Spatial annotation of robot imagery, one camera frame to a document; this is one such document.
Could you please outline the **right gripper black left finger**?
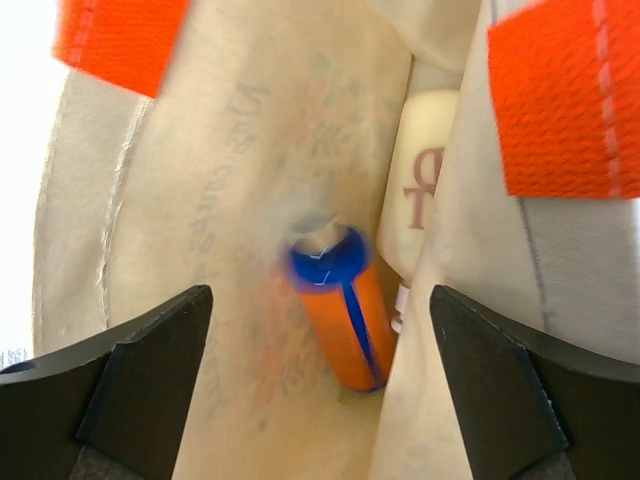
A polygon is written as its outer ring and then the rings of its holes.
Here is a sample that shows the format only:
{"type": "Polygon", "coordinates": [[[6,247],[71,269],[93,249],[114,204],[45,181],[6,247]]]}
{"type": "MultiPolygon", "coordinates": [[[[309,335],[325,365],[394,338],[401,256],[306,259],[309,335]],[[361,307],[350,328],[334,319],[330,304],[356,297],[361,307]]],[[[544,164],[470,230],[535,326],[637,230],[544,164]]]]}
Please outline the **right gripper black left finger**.
{"type": "Polygon", "coordinates": [[[1,372],[4,479],[169,479],[213,308],[193,286],[1,372]]]}

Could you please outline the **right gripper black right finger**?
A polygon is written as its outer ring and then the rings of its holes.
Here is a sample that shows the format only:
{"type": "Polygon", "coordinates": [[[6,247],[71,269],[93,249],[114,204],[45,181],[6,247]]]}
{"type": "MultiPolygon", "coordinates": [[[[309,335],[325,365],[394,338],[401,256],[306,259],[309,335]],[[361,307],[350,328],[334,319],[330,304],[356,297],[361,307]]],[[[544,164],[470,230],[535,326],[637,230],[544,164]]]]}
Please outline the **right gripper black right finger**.
{"type": "Polygon", "coordinates": [[[639,368],[436,286],[430,314],[476,479],[636,479],[639,368]]]}

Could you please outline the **orange tube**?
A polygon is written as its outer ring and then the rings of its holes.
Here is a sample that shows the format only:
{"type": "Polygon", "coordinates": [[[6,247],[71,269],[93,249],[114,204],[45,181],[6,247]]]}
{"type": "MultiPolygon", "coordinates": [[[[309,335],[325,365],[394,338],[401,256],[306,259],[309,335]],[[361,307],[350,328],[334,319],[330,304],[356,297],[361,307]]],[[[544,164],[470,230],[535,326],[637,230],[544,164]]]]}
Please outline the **orange tube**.
{"type": "Polygon", "coordinates": [[[363,234],[335,219],[308,224],[284,261],[337,380],[357,392],[384,388],[396,336],[363,234]]]}

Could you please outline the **canvas tote bag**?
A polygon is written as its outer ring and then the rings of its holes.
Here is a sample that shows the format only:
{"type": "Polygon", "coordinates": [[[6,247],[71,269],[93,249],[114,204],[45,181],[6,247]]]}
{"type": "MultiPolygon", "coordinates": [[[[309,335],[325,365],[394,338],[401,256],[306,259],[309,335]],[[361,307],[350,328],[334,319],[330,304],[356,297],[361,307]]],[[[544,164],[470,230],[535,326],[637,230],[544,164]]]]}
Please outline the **canvas tote bag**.
{"type": "Polygon", "coordinates": [[[635,1],[65,1],[34,348],[187,286],[213,317],[178,479],[476,479],[430,298],[639,368],[635,1]],[[284,254],[377,234],[406,100],[459,92],[391,371],[335,377],[284,254]]]}

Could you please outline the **cream lotion pump bottle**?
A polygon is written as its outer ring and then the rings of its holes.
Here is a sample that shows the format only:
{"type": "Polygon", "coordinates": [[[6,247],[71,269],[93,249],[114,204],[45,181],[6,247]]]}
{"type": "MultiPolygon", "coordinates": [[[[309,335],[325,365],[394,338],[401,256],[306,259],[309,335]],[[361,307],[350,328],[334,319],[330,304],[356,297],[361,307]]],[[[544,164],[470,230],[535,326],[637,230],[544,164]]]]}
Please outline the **cream lotion pump bottle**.
{"type": "Polygon", "coordinates": [[[459,92],[440,89],[409,97],[389,166],[376,246],[399,276],[391,328],[400,332],[426,234],[459,92]]]}

